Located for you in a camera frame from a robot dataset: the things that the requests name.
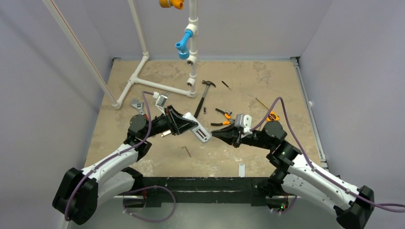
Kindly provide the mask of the silver battery cover plate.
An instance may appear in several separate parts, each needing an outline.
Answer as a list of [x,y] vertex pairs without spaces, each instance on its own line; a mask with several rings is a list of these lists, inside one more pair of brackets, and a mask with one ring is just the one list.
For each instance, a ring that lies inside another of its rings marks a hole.
[[245,177],[245,164],[239,164],[239,166],[238,166],[238,176],[240,177],[240,178],[243,178],[243,177]]

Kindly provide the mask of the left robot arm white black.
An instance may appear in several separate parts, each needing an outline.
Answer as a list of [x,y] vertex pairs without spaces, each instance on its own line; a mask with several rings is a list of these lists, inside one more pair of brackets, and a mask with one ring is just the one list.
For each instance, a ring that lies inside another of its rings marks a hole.
[[143,176],[130,165],[141,160],[150,150],[149,137],[166,131],[172,135],[191,131],[202,143],[211,138],[193,114],[181,114],[171,105],[153,119],[137,114],[131,118],[127,137],[118,149],[88,167],[73,167],[66,171],[52,207],[62,213],[65,220],[82,225],[109,198],[124,192],[130,195],[140,193]]

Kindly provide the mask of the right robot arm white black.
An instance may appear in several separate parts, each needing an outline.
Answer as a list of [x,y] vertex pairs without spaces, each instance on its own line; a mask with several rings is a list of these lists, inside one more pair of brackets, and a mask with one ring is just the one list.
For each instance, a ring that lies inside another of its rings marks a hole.
[[262,130],[245,135],[242,128],[230,125],[212,131],[212,136],[239,147],[241,144],[269,150],[267,159],[276,168],[268,181],[274,194],[295,194],[336,217],[344,229],[365,228],[374,208],[369,203],[374,192],[341,180],[311,160],[285,140],[287,133],[278,121],[270,121]]

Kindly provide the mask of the gold battery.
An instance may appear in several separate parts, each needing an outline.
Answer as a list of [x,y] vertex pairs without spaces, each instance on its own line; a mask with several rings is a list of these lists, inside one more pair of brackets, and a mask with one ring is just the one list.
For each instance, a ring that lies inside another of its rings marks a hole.
[[161,134],[161,137],[165,137],[165,136],[169,135],[170,133],[171,133],[170,131],[163,132]]

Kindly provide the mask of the orange tape measure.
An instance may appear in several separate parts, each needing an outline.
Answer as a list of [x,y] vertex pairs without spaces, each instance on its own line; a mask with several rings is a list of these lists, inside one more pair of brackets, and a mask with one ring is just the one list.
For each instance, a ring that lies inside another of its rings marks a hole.
[[[265,109],[269,109],[263,102],[261,102],[257,97],[255,98],[255,100],[257,101],[257,102],[259,102]],[[270,122],[270,121],[279,121],[279,116],[275,113],[275,112],[273,112],[273,111],[271,111],[270,112],[270,114],[267,116],[267,118],[266,118],[266,121],[267,122]]]

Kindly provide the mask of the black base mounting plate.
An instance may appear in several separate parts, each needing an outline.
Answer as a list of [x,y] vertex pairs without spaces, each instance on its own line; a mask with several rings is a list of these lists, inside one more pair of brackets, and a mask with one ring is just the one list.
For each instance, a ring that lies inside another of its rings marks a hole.
[[127,194],[140,196],[148,208],[174,202],[249,204],[282,212],[297,201],[281,187],[279,172],[270,177],[145,177],[130,167],[123,172],[135,180]]

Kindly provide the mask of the blue pipe fitting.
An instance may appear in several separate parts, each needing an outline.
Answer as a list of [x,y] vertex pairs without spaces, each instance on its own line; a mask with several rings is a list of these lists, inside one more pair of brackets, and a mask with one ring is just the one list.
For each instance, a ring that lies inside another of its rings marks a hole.
[[190,53],[189,53],[189,48],[187,46],[187,43],[188,43],[189,39],[192,37],[193,37],[193,32],[191,30],[186,30],[184,32],[182,39],[175,44],[175,47],[178,50],[179,58],[182,60],[186,60],[187,58],[189,58]]

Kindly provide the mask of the orange pipe fitting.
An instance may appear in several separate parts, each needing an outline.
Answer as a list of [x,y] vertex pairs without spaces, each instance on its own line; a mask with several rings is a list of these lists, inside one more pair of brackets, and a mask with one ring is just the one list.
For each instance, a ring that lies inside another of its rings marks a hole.
[[159,0],[159,4],[162,8],[171,8],[182,10],[184,0]]

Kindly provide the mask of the black handled hammer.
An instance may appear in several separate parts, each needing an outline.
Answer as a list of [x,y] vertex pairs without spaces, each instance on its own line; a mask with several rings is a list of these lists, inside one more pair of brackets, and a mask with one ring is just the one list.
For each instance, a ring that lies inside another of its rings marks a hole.
[[209,90],[210,86],[216,87],[215,83],[213,83],[212,81],[202,80],[202,84],[206,85],[206,88],[205,88],[205,90],[203,92],[203,95],[202,95],[202,97],[200,99],[200,102],[199,102],[199,104],[198,104],[198,106],[196,108],[196,111],[194,113],[194,118],[196,118],[196,119],[198,118],[198,115],[200,114],[201,108],[203,107],[203,103],[204,103],[205,97],[206,97],[206,95],[208,93],[208,90]]

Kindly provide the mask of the aluminium rail frame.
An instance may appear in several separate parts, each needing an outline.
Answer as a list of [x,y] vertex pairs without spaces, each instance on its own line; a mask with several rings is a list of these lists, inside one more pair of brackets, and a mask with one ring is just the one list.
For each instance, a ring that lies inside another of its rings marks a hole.
[[[295,61],[200,61],[197,65],[196,97],[170,93],[167,104],[174,106],[180,113],[194,113],[204,91],[202,80],[216,84],[210,88],[205,98],[206,114],[200,113],[198,119],[208,130],[211,123],[222,122],[224,116],[217,109],[230,110],[233,115],[245,113],[253,118],[256,125],[266,114],[266,109],[255,100],[257,97],[267,107],[277,97],[284,99],[285,105],[277,104],[275,112],[281,117],[282,125],[291,123],[295,135],[303,145],[310,159],[321,164],[322,148],[316,137],[313,107],[303,88],[303,78],[299,75],[302,68]],[[222,84],[227,83],[231,91]],[[124,141],[129,120],[137,114],[131,107],[133,98],[141,99],[141,92],[153,92],[154,88],[134,84],[116,110],[107,97],[104,97],[97,116],[96,125],[85,157],[84,165],[90,166],[116,150]],[[249,177],[267,177],[274,167],[266,159],[267,151],[242,145],[234,148],[219,139],[201,143],[192,133],[180,136],[160,135],[150,138],[152,147],[148,154],[133,168],[147,177],[236,177],[239,164],[245,164]],[[189,157],[182,146],[186,146]]]

